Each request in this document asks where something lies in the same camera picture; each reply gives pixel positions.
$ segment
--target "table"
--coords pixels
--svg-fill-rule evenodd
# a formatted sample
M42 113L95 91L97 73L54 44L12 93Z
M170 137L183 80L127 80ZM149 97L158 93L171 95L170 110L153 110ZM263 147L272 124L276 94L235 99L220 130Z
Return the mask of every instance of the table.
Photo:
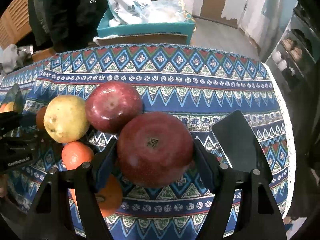
M36 113L57 95L86 99L97 86L110 80L133 85L142 97L145 112L164 111L179 118L193 138L199 138L220 162L227 160L209 128L241 110L265 153L273 173L270 188L281 213L286 215L295 173L292 126L270 69L256 60L170 44L83 49L55 55L8 75L0 85L0 100L18 83L25 100L24 112ZM103 150L113 136L94 131L87 139ZM52 166L65 170L62 160L55 160L48 148L37 163L9 174L9 191L19 208L28 210ZM161 189L137 187L119 170L113 174L124 194L121 207L106 218L115 239L195 239L213 199L196 169L189 169ZM241 191L236 190L226 236L234 230L240 197ZM76 231L84 235L71 195L69 201Z

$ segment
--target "apple stem cavity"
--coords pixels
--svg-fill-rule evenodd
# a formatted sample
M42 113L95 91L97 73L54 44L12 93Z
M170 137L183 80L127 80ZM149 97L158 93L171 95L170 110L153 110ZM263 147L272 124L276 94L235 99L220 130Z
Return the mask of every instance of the apple stem cavity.
M157 146L158 142L159 142L159 139L151 137L151 138L149 138L149 140L147 142L147 146L151 147L151 148L155 148Z

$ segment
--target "gray floor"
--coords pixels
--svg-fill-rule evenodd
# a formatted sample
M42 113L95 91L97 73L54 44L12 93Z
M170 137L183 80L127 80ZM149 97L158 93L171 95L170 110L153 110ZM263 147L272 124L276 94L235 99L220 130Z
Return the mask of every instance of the gray floor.
M259 60L257 48L240 30L207 20L195 20L197 29L191 39L193 46L220 49Z

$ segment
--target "brown silhouette on door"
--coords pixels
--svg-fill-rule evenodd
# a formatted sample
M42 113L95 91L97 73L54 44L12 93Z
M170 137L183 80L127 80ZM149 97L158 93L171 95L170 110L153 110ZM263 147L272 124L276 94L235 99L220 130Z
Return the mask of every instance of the brown silhouette on door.
M237 19L227 20L226 17L221 17L225 5L226 0L203 0L200 16L208 20L214 20L237 27Z

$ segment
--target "black smartphone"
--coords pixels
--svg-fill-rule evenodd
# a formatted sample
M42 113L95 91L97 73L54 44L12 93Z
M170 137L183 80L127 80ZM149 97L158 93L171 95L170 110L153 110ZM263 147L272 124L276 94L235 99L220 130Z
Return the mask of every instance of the black smartphone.
M231 168L250 172L258 169L269 183L272 172L263 150L247 120L237 110L211 127Z

